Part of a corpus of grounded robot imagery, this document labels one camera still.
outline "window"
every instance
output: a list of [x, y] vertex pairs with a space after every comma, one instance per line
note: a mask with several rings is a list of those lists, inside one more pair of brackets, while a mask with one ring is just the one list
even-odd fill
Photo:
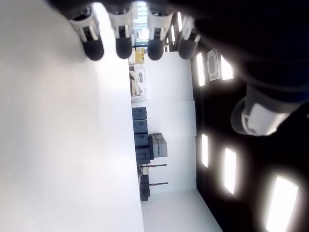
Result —
[[144, 1], [137, 2], [138, 17], [147, 17], [147, 5]]

